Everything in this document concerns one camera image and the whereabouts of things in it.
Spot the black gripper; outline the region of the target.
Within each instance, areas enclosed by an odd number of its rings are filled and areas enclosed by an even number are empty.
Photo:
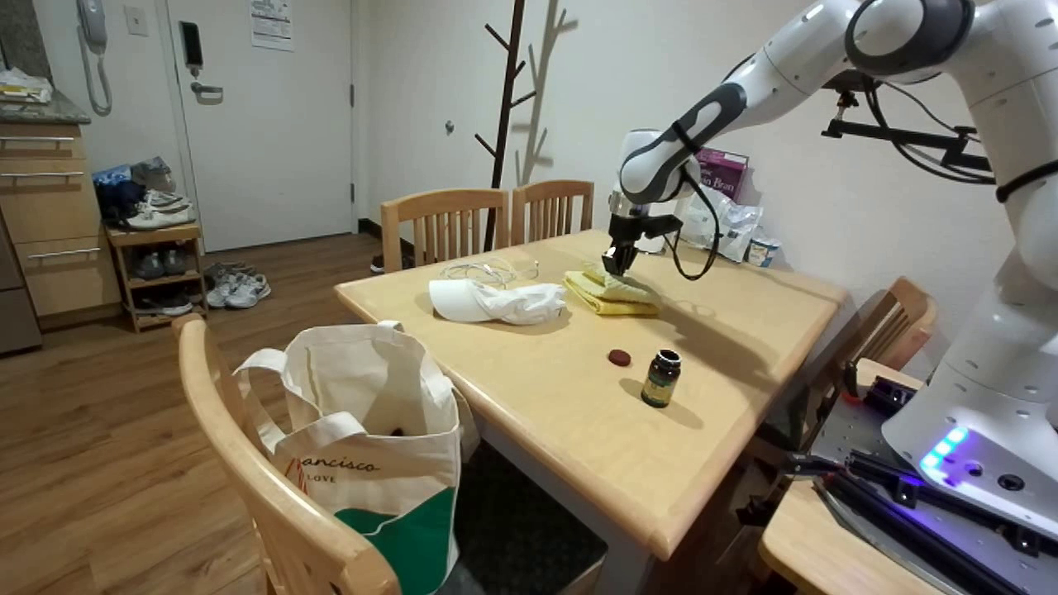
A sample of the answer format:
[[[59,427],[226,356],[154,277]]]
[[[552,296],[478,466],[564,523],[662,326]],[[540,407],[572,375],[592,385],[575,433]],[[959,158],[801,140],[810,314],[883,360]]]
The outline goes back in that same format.
[[[658,236],[658,218],[647,210],[625,210],[609,218],[609,249],[603,252],[603,270],[604,277],[628,277],[636,270],[636,240],[639,239],[655,239]]]

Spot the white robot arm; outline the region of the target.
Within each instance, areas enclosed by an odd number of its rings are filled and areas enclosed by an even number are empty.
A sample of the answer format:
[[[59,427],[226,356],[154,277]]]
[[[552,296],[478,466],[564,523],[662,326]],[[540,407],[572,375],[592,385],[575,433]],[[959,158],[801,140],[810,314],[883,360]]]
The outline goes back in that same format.
[[[943,164],[983,171],[1015,249],[925,390],[883,440],[940,493],[1058,534],[1058,0],[815,0],[737,63],[667,128],[628,147],[603,267],[625,274],[636,240],[667,236],[658,200],[690,180],[688,158],[728,128],[769,123],[858,74],[951,77],[971,123]]]

